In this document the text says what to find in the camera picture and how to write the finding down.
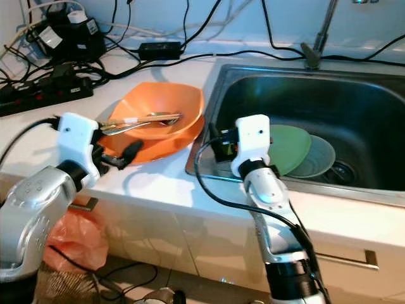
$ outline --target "sink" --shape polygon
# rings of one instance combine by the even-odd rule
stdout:
[[[209,139],[208,124],[231,129],[235,120],[265,114],[272,124],[293,125],[326,139],[336,162],[312,179],[282,177],[290,190],[405,206],[405,77],[224,65],[186,171]],[[230,162],[203,154],[206,177],[240,182]]]

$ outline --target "tile floor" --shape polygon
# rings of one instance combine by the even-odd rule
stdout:
[[[106,265],[99,270],[99,273],[104,275],[113,269],[130,263],[133,263],[133,261],[109,256]],[[151,278],[153,274],[154,271],[150,265],[138,265],[113,274],[111,279],[119,284],[121,288],[125,288],[129,285],[139,284]],[[133,303],[133,300],[140,299],[151,291],[165,286],[171,287],[174,290],[183,290],[187,295],[187,304],[248,304],[253,300],[261,300],[265,304],[270,304],[267,293],[164,268],[158,269],[158,276],[153,282],[127,293],[127,303]],[[337,288],[329,288],[329,293],[333,304],[405,304],[404,302],[349,294]]]

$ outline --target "kitchen counter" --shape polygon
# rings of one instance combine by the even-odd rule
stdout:
[[[133,61],[117,54],[109,55],[103,61],[111,72],[119,72],[133,65]],[[178,82],[199,87],[208,102],[220,67],[226,63],[291,68],[301,68],[304,64],[302,61],[284,62],[262,57],[205,58],[171,67],[143,70],[97,88],[91,98],[0,118],[0,150],[24,126],[53,114],[71,111],[93,119],[108,118],[117,101],[145,81]],[[323,62],[322,68],[405,75],[403,68],[362,63],[329,61]],[[45,126],[30,131],[12,149],[1,169],[0,178],[26,177],[47,165],[56,165],[56,138],[57,132]],[[112,168],[92,189],[84,189],[82,193],[116,204],[136,204],[224,221],[252,221],[249,213],[221,206],[211,200],[197,179],[185,173],[190,148],[191,144],[168,158],[131,165],[124,171]],[[244,201],[240,184],[221,180],[206,182],[218,196]],[[310,234],[320,241],[344,241],[345,244],[369,250],[405,250],[405,238],[400,233],[405,230],[405,208],[293,191],[290,198]]]

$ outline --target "plastic bag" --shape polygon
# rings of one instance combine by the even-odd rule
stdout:
[[[48,266],[61,272],[84,271],[48,246],[53,245],[81,266],[96,270],[106,263],[108,243],[102,227],[88,212],[68,210],[53,227],[44,251]]]

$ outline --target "mesh basket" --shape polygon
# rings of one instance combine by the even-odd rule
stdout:
[[[92,274],[58,272],[44,262],[38,272],[35,296],[39,304],[100,303]]]

